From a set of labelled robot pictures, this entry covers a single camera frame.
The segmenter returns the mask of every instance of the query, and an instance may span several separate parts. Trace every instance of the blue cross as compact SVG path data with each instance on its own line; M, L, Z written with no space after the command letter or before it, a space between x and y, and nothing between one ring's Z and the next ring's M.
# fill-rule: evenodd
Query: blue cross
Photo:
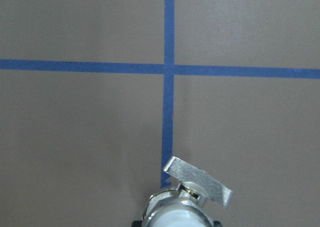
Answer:
M175 75L320 79L320 69L175 64L175 0L164 0L164 64L0 59L0 70L163 75L161 168L172 156ZM161 172L161 187L169 186Z

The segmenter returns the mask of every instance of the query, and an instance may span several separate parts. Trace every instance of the gray floor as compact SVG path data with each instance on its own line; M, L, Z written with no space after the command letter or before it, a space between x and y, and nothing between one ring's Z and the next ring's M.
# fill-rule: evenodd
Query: gray floor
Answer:
M175 0L175 63L319 69L318 0ZM0 59L163 63L164 0L0 0ZM176 76L173 152L223 226L320 222L320 82ZM130 226L160 186L161 75L0 71L0 226Z

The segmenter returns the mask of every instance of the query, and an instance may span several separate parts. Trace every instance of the horizontal blue line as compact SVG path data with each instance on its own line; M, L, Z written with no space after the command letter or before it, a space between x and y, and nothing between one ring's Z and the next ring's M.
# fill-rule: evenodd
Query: horizontal blue line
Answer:
M175 75L320 79L320 69L175 65Z
M163 74L163 64L0 59L0 70Z

